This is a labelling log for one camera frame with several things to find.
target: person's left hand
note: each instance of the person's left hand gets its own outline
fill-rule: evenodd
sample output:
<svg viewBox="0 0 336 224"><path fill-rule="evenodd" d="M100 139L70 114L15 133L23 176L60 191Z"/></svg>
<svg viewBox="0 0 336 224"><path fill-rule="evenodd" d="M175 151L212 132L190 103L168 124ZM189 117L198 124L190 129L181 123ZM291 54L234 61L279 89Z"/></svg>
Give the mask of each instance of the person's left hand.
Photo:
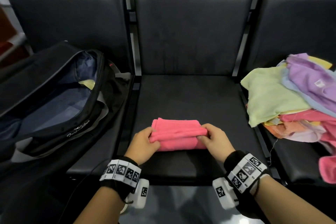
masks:
<svg viewBox="0 0 336 224"><path fill-rule="evenodd" d="M151 127L136 133L128 146L125 157L131 158L138 165L142 165L160 148L160 142L149 142L149 136L153 129Z"/></svg>

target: purple towel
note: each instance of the purple towel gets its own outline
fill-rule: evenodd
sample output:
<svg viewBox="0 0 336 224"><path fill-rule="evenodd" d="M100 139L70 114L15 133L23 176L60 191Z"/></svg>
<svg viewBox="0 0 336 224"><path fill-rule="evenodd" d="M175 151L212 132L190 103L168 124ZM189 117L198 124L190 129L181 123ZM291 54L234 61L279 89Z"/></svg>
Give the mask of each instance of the purple towel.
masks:
<svg viewBox="0 0 336 224"><path fill-rule="evenodd" d="M288 78L299 90L325 108L336 112L336 81L323 67L307 60L306 53L286 59Z"/></svg>

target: black chair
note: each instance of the black chair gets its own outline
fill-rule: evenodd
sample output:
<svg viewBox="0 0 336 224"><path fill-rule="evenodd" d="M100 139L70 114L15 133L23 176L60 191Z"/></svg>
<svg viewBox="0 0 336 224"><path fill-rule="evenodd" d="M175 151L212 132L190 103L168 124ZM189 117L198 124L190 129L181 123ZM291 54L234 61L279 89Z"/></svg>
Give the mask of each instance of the black chair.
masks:
<svg viewBox="0 0 336 224"><path fill-rule="evenodd" d="M266 163L231 76L251 3L135 0L142 77L133 134L158 117L199 120ZM211 185L223 174L207 150L157 152L141 173L151 184L170 185Z"/></svg>
<svg viewBox="0 0 336 224"><path fill-rule="evenodd" d="M121 72L134 75L125 0L10 0L34 52L67 40L79 48L104 52ZM131 89L133 77L129 83ZM69 170L87 175L111 159L120 137L128 100L107 132ZM93 174L103 172L106 163Z"/></svg>
<svg viewBox="0 0 336 224"><path fill-rule="evenodd" d="M257 67L275 66L289 54L308 53L336 62L336 0L262 0L248 59L241 75ZM276 138L262 128L267 145ZM323 182L318 159L327 154L316 144L279 140L272 160L284 184L317 207L335 194L335 186Z"/></svg>

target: gray tile floor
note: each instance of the gray tile floor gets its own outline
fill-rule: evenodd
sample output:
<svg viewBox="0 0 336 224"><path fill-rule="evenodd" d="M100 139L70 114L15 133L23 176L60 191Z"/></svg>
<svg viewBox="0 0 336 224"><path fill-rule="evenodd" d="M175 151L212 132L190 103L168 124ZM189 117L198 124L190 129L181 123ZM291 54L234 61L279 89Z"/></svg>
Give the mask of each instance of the gray tile floor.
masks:
<svg viewBox="0 0 336 224"><path fill-rule="evenodd" d="M144 209L128 207L120 224L263 224L222 209L213 187L150 186Z"/></svg>

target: pink towel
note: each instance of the pink towel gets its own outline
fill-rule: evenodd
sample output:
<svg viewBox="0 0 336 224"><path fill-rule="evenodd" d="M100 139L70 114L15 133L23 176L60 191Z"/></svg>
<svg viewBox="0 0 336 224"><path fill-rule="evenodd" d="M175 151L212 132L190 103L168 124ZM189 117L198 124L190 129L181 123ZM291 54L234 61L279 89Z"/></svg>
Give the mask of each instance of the pink towel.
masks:
<svg viewBox="0 0 336 224"><path fill-rule="evenodd" d="M282 121L321 121L321 126L326 130L321 137L321 141L329 143L336 149L336 118L313 109L294 114L280 115L279 118ZM320 158L318 167L325 182L336 184L336 155Z"/></svg>
<svg viewBox="0 0 336 224"><path fill-rule="evenodd" d="M151 143L159 141L158 151L206 149L196 136L206 136L208 131L197 120L153 120L155 131L149 138Z"/></svg>

